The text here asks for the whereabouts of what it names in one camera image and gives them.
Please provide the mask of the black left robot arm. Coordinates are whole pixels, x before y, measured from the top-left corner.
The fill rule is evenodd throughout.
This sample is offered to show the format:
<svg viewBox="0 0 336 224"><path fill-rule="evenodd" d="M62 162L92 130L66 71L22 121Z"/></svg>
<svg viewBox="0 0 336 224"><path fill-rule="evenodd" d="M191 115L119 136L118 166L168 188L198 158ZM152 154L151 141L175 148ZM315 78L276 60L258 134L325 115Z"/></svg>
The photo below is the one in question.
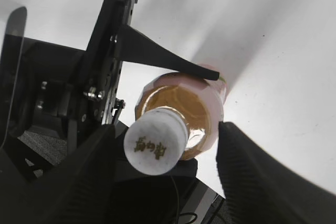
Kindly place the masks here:
<svg viewBox="0 0 336 224"><path fill-rule="evenodd" d="M72 153L100 126L118 124L124 62L219 78L132 28L137 1L103 0L81 50L25 37L27 9L1 0L1 149L26 181L53 167L20 140L26 131L66 140Z"/></svg>

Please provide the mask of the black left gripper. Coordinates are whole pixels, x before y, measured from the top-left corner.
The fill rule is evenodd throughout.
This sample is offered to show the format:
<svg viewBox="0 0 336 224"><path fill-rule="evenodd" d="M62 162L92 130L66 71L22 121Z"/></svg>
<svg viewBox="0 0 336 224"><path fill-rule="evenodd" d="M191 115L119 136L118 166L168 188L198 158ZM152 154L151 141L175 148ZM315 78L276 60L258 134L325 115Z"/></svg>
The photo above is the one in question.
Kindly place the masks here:
<svg viewBox="0 0 336 224"><path fill-rule="evenodd" d="M65 140L69 154L104 125L118 121L117 90L133 7L138 0L103 0L86 49L25 38L19 73L15 156L40 161L23 142L32 132Z"/></svg>

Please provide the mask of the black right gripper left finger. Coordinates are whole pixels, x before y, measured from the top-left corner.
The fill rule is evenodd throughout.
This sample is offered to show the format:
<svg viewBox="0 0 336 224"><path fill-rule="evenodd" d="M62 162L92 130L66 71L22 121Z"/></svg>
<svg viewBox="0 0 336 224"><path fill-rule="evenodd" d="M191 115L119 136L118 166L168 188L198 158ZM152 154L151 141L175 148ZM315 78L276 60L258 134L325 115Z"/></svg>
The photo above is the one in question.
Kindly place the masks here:
<svg viewBox="0 0 336 224"><path fill-rule="evenodd" d="M99 127L76 151L28 182L1 151L1 223L104 223L112 190L115 127Z"/></svg>

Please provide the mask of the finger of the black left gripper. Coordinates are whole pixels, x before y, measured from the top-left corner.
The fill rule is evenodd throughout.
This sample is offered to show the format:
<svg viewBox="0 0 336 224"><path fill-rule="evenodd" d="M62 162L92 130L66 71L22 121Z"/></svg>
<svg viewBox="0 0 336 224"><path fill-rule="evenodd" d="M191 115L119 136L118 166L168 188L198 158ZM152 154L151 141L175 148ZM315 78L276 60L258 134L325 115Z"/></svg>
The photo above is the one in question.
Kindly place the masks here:
<svg viewBox="0 0 336 224"><path fill-rule="evenodd" d="M116 164L115 164L115 181L125 182L134 179L147 178L150 175L143 174L137 171L126 159L123 140L128 127L122 123L118 122L115 130L116 139ZM161 176L177 176L177 177L196 177L197 173L197 160L191 159L188 161L178 161L178 163L169 172Z"/></svg>
<svg viewBox="0 0 336 224"><path fill-rule="evenodd" d="M219 72L177 56L128 25L122 25L118 31L116 53L122 61L174 70L205 80L219 79Z"/></svg>

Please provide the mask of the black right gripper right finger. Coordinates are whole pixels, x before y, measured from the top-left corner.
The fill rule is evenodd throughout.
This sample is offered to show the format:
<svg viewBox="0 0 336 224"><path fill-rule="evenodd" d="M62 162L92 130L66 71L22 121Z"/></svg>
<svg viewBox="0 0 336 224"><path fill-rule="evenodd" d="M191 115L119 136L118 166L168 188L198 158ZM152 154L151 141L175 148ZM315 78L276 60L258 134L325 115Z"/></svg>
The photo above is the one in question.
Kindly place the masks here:
<svg viewBox="0 0 336 224"><path fill-rule="evenodd" d="M335 195L219 122L217 171L233 223L335 223Z"/></svg>

